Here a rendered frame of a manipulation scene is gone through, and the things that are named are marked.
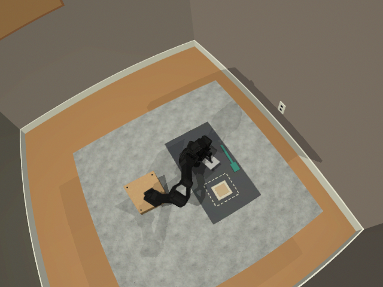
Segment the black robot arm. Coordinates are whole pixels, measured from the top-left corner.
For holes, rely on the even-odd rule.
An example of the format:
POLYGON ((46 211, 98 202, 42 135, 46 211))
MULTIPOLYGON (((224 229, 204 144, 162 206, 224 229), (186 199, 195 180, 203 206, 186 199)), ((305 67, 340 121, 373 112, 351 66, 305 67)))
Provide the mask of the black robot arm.
POLYGON ((181 180, 172 187, 169 194, 162 194, 153 188, 144 192, 144 200, 149 202, 154 207, 162 203, 172 203, 178 207, 183 207, 190 198, 192 181, 192 167, 198 160, 198 152, 206 147, 204 140, 201 138, 195 142, 189 141, 187 147, 182 151, 179 158, 179 165, 181 166, 181 180), (194 158, 194 159, 192 159, 194 158), (176 190, 177 187, 183 185, 186 187, 186 196, 176 190))

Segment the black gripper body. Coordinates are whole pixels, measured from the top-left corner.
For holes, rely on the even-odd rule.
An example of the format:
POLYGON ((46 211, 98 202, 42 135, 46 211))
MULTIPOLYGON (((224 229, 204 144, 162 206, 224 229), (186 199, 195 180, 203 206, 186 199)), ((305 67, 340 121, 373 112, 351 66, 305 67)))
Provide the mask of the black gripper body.
MULTIPOLYGON (((203 150, 201 150, 200 152, 198 152, 198 154, 197 154, 199 156, 198 161, 201 161, 202 155, 204 153, 204 150, 207 147, 209 147, 211 145, 211 143, 212 143, 212 140, 210 140, 210 138, 208 138, 207 136, 202 136, 201 139, 204 140, 204 142, 206 144, 206 147, 203 150)), ((198 162, 198 161, 195 162, 194 167, 199 167, 200 166, 200 162, 198 162)))

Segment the beige tile with dark square mark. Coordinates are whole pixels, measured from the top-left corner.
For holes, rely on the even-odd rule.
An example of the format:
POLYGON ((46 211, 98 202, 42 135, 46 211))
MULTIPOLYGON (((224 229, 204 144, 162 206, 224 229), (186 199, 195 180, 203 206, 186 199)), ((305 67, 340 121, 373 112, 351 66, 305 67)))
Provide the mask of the beige tile with dark square mark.
POLYGON ((226 183, 227 183, 226 181, 223 181, 211 187, 214 194, 217 196, 218 200, 222 200, 223 198, 232 194, 232 190, 229 188, 229 186, 226 183))

